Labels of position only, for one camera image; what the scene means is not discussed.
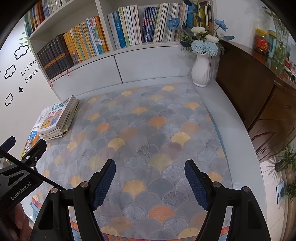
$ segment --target ribbed ceramic vase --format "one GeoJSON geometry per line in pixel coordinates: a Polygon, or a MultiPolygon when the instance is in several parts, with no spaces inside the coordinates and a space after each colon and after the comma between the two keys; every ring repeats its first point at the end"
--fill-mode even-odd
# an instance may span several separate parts
{"type": "Polygon", "coordinates": [[[191,77],[193,83],[199,87],[206,87],[211,79],[210,61],[211,56],[207,53],[196,53],[197,58],[192,67],[191,77]]]}

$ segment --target screw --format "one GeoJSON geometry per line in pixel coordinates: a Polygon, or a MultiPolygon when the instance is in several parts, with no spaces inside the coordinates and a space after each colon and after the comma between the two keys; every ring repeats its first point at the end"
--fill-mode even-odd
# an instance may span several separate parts
{"type": "Polygon", "coordinates": [[[58,188],[54,187],[50,190],[51,193],[56,193],[58,191],[58,188]]]}
{"type": "Polygon", "coordinates": [[[89,185],[88,182],[82,182],[82,183],[80,183],[80,186],[81,186],[82,188],[86,188],[88,185],[89,185]]]}
{"type": "Polygon", "coordinates": [[[243,187],[242,188],[245,192],[250,192],[251,191],[251,189],[249,188],[249,187],[243,187]]]}
{"type": "Polygon", "coordinates": [[[219,187],[221,187],[221,183],[220,182],[213,182],[213,186],[215,188],[219,188],[219,187]]]}

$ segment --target glass vase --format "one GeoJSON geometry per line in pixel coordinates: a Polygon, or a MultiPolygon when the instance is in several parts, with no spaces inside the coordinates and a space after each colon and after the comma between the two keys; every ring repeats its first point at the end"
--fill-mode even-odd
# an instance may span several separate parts
{"type": "Polygon", "coordinates": [[[278,66],[284,67],[289,32],[279,19],[274,18],[273,21],[276,28],[276,49],[272,60],[276,62],[278,66]]]}

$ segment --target white flower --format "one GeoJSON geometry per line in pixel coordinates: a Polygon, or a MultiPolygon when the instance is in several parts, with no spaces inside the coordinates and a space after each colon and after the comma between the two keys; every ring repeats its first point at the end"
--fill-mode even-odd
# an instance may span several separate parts
{"type": "Polygon", "coordinates": [[[193,32],[194,36],[196,36],[199,33],[204,33],[205,34],[207,31],[206,31],[206,29],[204,27],[193,27],[191,29],[191,32],[193,32]]]}
{"type": "Polygon", "coordinates": [[[219,42],[219,39],[217,37],[213,36],[213,35],[207,34],[205,36],[205,38],[207,39],[207,41],[215,43],[215,44],[219,42]]]}

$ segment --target white wall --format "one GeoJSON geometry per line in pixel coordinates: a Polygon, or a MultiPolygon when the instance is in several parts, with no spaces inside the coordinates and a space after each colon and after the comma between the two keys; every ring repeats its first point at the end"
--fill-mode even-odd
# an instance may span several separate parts
{"type": "Polygon", "coordinates": [[[16,144],[10,153],[16,158],[20,158],[41,111],[59,101],[35,62],[31,48],[27,47],[26,34],[23,32],[24,23],[20,20],[0,50],[0,144],[14,136],[16,144]],[[6,70],[12,65],[15,66],[15,72],[12,74],[11,71],[5,76],[6,70]],[[5,103],[9,94],[13,96],[10,104],[5,103]]]}
{"type": "MultiPolygon", "coordinates": [[[[219,30],[224,35],[233,35],[236,43],[252,48],[256,28],[264,31],[275,30],[271,17],[262,9],[265,4],[260,0],[213,0],[218,20],[225,20],[227,32],[219,30]]],[[[288,44],[295,43],[289,36],[288,44]]]]}

